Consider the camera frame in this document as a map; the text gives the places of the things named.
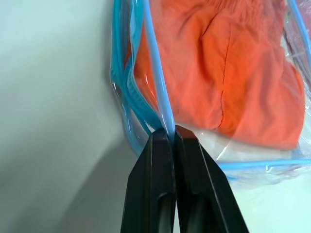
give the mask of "clear plastic bag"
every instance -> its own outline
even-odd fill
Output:
[[[164,79],[176,123],[196,134],[230,181],[277,183],[309,170],[310,99],[284,39],[285,3],[156,0],[146,12],[146,1],[115,0],[113,18],[111,80],[136,153],[170,123],[160,107]],[[121,43],[125,33],[129,43]],[[124,55],[117,61],[115,53]]]
[[[290,53],[304,75],[305,89],[310,98],[311,87],[311,1],[288,0],[285,17],[285,37],[290,45]]]

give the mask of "vacuum storage bag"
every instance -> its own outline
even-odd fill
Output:
[[[310,98],[284,30],[288,12],[283,0],[116,0],[111,80],[129,106],[124,115],[140,125],[126,132],[161,127],[164,78],[175,122],[230,180],[276,183],[309,170]]]

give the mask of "plastic bag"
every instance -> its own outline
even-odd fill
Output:
[[[311,1],[288,0],[288,11],[285,17],[286,38],[294,61],[304,75],[305,89],[310,98],[311,87]]]
[[[150,48],[144,1],[115,0],[111,80],[120,89],[125,132],[138,155],[165,118],[159,116],[159,77],[153,76],[152,50],[158,49],[177,124],[195,132],[229,180],[276,183],[309,169],[310,144],[299,145],[310,137],[310,100],[305,103],[293,55],[286,52],[286,58],[280,46],[282,40],[287,50],[285,4],[251,2],[208,1],[210,7],[197,0],[151,1],[157,48]],[[127,18],[122,9],[129,12]],[[203,46],[210,50],[204,53]],[[196,80],[199,76],[211,76],[210,82]]]

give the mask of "white wall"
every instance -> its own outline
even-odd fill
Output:
[[[120,228],[136,158],[108,85],[111,7],[0,1],[1,233]]]

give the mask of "orange fabric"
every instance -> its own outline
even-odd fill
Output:
[[[304,89],[280,46],[283,0],[152,0],[155,34],[177,122],[257,145],[293,149]],[[157,108],[145,31],[134,70]]]

